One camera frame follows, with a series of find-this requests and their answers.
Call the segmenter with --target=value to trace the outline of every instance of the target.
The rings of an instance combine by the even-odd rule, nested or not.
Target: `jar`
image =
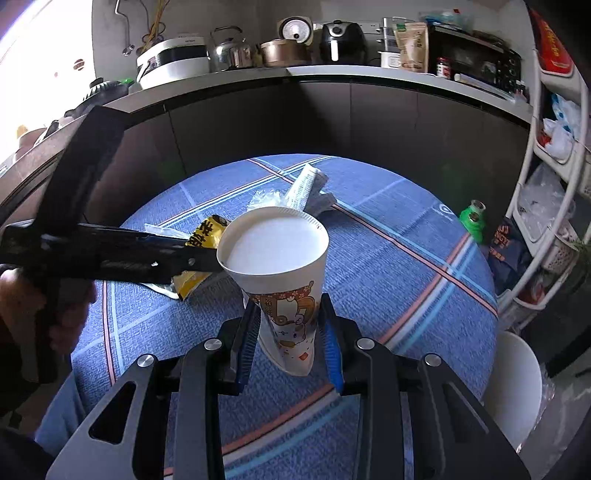
[[[452,79],[452,68],[449,65],[449,60],[443,57],[437,59],[437,76],[448,80]]]

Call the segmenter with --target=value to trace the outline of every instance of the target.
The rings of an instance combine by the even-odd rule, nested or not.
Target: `cartoon print on cup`
[[[275,344],[281,349],[284,356],[299,358],[304,361],[308,358],[308,353],[304,348],[293,350],[297,345],[307,346],[314,340],[309,332],[315,331],[316,320],[314,312],[316,311],[316,300],[310,296],[314,281],[308,285],[296,290],[283,291],[269,294],[251,294],[248,296],[254,302],[261,306],[261,310],[274,326],[271,329]]]

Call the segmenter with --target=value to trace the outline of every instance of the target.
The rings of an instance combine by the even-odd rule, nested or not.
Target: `blue tablecloth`
[[[325,191],[338,199],[319,216],[330,236],[324,290],[337,314],[396,353],[439,353],[480,397],[495,349],[491,273],[454,214],[395,173],[339,157],[252,158],[181,182],[123,226],[143,231],[151,223],[190,233],[212,213],[234,219],[257,190],[285,193],[305,162],[330,177]],[[225,274],[210,277],[184,303],[140,285],[100,282],[98,290],[72,355],[87,408],[140,354],[184,354],[243,312],[241,291]],[[308,377],[296,378],[257,347],[245,392],[220,398],[226,477],[349,478],[358,408],[358,399],[340,398],[327,386],[322,356]]]

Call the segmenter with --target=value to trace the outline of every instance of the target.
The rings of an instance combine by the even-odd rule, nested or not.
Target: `pot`
[[[310,63],[310,52],[303,43],[281,38],[261,45],[262,61],[265,67],[295,67]]]

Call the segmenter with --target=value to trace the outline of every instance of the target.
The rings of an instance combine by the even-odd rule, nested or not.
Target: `window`
[[[94,78],[92,0],[35,0],[0,41],[0,161],[20,125],[49,126]]]

